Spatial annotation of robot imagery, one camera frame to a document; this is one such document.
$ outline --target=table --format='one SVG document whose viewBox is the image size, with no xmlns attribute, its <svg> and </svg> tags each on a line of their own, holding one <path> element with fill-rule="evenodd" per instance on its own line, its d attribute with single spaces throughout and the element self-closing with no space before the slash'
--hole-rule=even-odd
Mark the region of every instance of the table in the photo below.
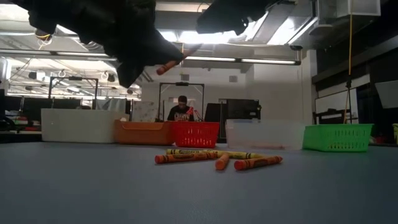
<svg viewBox="0 0 398 224">
<path fill-rule="evenodd" d="M 155 165 L 165 148 L 0 144 L 0 223 L 397 223 L 398 149 L 250 150 L 281 165 Z"/>
</svg>

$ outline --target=room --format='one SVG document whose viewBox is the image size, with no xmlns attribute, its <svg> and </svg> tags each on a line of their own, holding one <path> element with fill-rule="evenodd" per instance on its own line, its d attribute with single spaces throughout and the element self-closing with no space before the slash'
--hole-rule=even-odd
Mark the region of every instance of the room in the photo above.
<svg viewBox="0 0 398 224">
<path fill-rule="evenodd" d="M 0 1 L 0 222 L 393 223 L 396 9 Z"/>
</svg>

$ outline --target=yellow crayon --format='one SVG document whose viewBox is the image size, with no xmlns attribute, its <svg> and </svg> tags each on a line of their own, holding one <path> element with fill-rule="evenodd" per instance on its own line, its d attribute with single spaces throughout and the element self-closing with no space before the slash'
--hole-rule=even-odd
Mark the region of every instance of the yellow crayon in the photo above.
<svg viewBox="0 0 398 224">
<path fill-rule="evenodd" d="M 220 158 L 224 153 L 229 154 L 230 159 L 258 159 L 263 158 L 263 155 L 250 152 L 231 152 L 231 151 L 219 151 L 219 150 L 184 150 L 184 149 L 168 149 L 166 154 L 192 154 L 192 153 L 203 153 L 203 152 L 214 152 Z"/>
</svg>

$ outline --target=ceiling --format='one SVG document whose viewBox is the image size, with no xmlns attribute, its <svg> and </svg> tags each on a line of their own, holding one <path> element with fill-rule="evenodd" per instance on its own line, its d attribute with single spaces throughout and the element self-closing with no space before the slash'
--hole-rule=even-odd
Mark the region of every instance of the ceiling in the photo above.
<svg viewBox="0 0 398 224">
<path fill-rule="evenodd" d="M 269 9 L 269 12 L 262 20 L 253 22 L 243 35 L 237 37 L 234 33 L 225 32 L 224 34 L 215 34 L 211 36 L 197 36 L 195 32 L 196 20 L 211 4 L 210 0 L 161 0 L 157 2 L 155 27 L 170 41 L 174 41 L 175 45 L 182 49 L 189 49 L 195 40 L 205 41 L 200 50 L 194 56 L 203 57 L 233 57 L 233 58 L 266 58 L 274 60 L 298 60 L 296 51 L 290 49 L 289 42 L 292 45 L 302 45 L 305 48 L 323 47 L 325 44 L 337 42 L 339 39 L 334 38 L 325 42 L 328 36 L 309 36 L 308 32 L 316 23 L 311 23 L 315 16 L 314 11 L 317 10 L 317 5 L 313 4 L 311 0 L 298 0 L 294 4 L 278 4 Z M 59 27 L 55 33 L 55 37 L 50 44 L 43 45 L 33 32 L 35 29 L 29 25 L 29 15 L 27 12 L 12 4 L 0 5 L 0 49 L 23 49 L 23 50 L 41 50 L 51 51 L 72 51 L 72 52 L 102 52 L 101 46 L 96 43 L 91 45 L 81 44 L 76 34 L 72 31 Z M 339 35 L 339 38 L 346 38 L 347 34 Z M 29 80 L 27 77 L 29 71 L 45 71 L 47 75 L 55 75 L 60 71 L 66 71 L 67 75 L 75 75 L 79 77 L 99 78 L 99 85 L 101 88 L 107 86 L 114 87 L 112 90 L 101 90 L 100 95 L 126 95 L 126 89 L 118 85 L 116 80 L 109 83 L 104 78 L 104 73 L 115 73 L 113 64 L 109 62 L 93 62 L 93 61 L 75 61 L 75 60 L 51 60 L 33 58 L 20 58 L 15 55 L 9 58 L 13 64 L 13 72 L 15 74 L 16 68 L 23 67 L 28 61 L 29 66 L 25 72 L 19 71 L 17 75 L 12 78 L 12 83 L 15 84 L 11 91 L 25 91 L 23 86 L 16 84 L 41 84 L 46 85 L 43 81 Z M 204 61 L 185 61 L 180 67 L 183 68 L 230 68 L 239 69 L 241 73 L 246 73 L 251 65 L 244 63 L 231 62 L 204 62 Z M 140 97 L 141 91 L 139 86 L 146 82 L 153 82 L 152 72 L 148 75 L 142 75 L 137 80 L 137 86 L 134 86 L 133 97 Z M 75 83 L 65 80 L 69 85 L 90 85 L 87 82 Z M 48 92 L 48 87 L 36 88 L 38 92 Z M 60 86 L 55 91 L 55 94 L 62 94 L 65 92 L 65 87 Z M 87 92 L 93 93 L 92 89 L 87 89 Z"/>
</svg>

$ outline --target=person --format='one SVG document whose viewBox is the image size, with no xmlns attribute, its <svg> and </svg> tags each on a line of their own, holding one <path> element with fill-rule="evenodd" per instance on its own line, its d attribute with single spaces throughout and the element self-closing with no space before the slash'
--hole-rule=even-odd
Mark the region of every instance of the person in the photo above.
<svg viewBox="0 0 398 224">
<path fill-rule="evenodd" d="M 178 105 L 174 106 L 167 117 L 167 121 L 194 121 L 193 108 L 187 106 L 188 99 L 186 96 L 179 96 Z"/>
</svg>

